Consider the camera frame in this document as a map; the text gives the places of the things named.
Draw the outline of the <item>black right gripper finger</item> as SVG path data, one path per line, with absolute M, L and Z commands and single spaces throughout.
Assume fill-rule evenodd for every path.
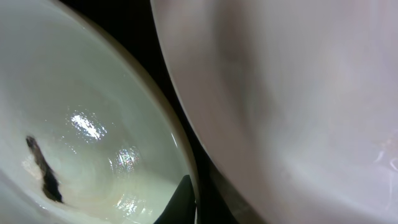
M 154 224 L 194 224 L 195 193 L 189 175 L 183 176 L 162 214 Z

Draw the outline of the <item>cream white plate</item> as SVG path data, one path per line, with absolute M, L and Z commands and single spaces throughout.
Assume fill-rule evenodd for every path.
M 1 222 L 154 223 L 197 182 L 144 67 L 59 1 L 1 1 Z

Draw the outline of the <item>pink white plate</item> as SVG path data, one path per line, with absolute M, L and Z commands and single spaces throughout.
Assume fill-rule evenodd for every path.
M 184 112 L 268 223 L 397 222 L 397 2 L 152 1 Z

